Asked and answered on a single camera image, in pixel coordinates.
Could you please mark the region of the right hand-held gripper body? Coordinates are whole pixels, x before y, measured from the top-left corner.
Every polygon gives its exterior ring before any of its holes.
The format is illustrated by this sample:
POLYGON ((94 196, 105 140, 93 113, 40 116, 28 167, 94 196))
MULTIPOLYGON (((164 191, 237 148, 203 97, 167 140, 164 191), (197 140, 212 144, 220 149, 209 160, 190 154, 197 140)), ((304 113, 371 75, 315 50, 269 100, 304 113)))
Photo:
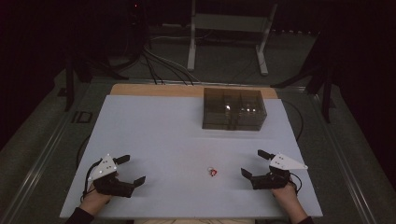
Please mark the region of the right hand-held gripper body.
POLYGON ((276 154, 269 162, 268 174, 251 178, 251 184, 254 189, 284 188, 290 182, 291 170, 308 169, 307 165, 280 153, 276 154))

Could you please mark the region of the metal floor rail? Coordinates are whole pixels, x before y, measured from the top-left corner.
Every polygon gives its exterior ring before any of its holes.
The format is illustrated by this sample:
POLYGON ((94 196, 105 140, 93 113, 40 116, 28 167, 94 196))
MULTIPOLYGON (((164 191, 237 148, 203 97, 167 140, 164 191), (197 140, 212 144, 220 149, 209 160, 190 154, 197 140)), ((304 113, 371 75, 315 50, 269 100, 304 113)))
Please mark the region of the metal floor rail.
POLYGON ((35 190, 41 176, 44 174, 50 159, 59 145, 67 123, 72 117, 71 112, 64 112, 60 121, 57 123, 52 135, 42 149, 35 163, 23 179, 10 205, 5 213, 0 217, 0 224, 15 224, 22 209, 26 206, 29 198, 35 190))
POLYGON ((342 177, 345 180, 346 187, 353 200, 353 203, 358 210, 362 224, 377 224, 375 216, 369 204, 367 203, 367 200, 361 190, 361 186, 358 183, 356 176, 354 175, 352 169, 348 164, 344 151, 339 141, 337 140, 331 125, 322 116, 321 102, 319 100, 319 97, 317 95, 309 95, 308 98, 311 105, 314 107, 315 114, 320 122, 323 132, 325 132, 326 138, 330 142, 331 150, 334 154, 335 161, 337 163, 337 166, 339 167, 342 177))

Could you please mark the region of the dark clear drawer box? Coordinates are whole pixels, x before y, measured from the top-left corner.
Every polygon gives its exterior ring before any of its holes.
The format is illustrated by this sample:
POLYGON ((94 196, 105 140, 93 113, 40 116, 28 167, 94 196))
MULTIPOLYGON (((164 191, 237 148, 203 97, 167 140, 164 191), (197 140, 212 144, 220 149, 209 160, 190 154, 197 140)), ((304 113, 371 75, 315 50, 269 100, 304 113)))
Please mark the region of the dark clear drawer box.
POLYGON ((266 117, 260 91, 204 89, 204 129, 259 131, 266 117))

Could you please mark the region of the person's left hand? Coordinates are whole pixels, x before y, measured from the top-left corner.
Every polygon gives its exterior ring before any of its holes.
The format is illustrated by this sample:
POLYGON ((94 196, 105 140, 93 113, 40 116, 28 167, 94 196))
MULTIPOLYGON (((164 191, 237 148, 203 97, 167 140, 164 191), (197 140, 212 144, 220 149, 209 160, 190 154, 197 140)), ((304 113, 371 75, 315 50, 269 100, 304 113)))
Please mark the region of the person's left hand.
POLYGON ((99 193, 96 190, 94 184, 91 184, 89 187, 89 191, 87 195, 83 198, 79 208, 92 216, 96 216, 109 203, 111 199, 111 195, 99 193))

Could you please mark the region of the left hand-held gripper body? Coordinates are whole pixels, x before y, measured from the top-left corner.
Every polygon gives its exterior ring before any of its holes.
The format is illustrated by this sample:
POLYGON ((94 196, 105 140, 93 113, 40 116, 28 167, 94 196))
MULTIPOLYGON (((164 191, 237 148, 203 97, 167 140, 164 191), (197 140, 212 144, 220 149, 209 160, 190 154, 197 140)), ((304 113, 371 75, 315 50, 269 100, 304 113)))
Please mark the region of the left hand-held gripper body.
POLYGON ((87 180, 92 182, 101 194, 130 198, 134 185, 117 179, 119 164, 116 164, 114 159, 116 158, 107 154, 95 162, 89 169, 87 180))

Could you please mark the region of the white table mat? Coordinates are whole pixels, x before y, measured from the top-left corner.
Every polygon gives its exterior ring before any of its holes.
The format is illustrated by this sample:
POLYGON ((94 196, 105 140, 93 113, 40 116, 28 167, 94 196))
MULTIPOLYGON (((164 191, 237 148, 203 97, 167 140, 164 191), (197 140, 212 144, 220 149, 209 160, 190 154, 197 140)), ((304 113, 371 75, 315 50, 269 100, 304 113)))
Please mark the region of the white table mat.
POLYGON ((267 117, 257 132, 203 129, 203 103, 194 97, 107 96, 62 217, 79 203, 88 169, 107 154, 131 156, 118 168, 120 180, 146 181, 130 198, 113 198, 103 218, 282 217, 272 193, 253 189, 241 175, 242 168, 268 173, 259 149, 302 158, 282 102, 265 100, 267 117), (208 167, 218 174, 210 176, 208 167))

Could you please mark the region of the white metal stand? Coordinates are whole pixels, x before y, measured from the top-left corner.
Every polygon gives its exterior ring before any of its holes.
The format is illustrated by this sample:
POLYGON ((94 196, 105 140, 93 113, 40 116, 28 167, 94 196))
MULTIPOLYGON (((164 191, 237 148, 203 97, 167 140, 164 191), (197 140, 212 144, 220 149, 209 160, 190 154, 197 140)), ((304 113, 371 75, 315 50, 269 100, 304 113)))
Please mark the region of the white metal stand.
POLYGON ((277 4, 271 4, 271 9, 262 17, 205 14, 196 11, 196 0, 191 0, 191 37, 188 54, 187 70, 195 68, 196 56, 196 30, 208 29, 216 31, 236 31, 261 33, 262 41, 256 46, 257 61, 262 76, 269 74, 264 49, 271 32, 272 24, 277 10, 277 4))

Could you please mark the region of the person's right hand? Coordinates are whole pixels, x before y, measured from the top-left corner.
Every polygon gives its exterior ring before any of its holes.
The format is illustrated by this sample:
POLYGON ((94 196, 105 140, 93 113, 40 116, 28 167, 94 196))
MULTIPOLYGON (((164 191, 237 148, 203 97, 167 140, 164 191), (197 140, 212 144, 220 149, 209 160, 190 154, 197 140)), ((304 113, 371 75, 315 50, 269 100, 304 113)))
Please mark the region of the person's right hand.
POLYGON ((271 192, 275 196, 280 206, 285 210, 296 209, 299 205, 295 188, 291 183, 288 183, 284 188, 281 189, 272 189, 271 192))

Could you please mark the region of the black floor plate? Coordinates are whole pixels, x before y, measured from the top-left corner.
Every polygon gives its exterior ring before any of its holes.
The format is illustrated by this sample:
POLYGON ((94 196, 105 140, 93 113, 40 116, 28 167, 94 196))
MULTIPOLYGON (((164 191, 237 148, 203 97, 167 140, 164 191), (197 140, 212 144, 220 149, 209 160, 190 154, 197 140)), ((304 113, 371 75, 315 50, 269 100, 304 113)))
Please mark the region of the black floor plate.
POLYGON ((92 112, 87 111, 76 111, 72 123, 90 123, 92 121, 92 112))

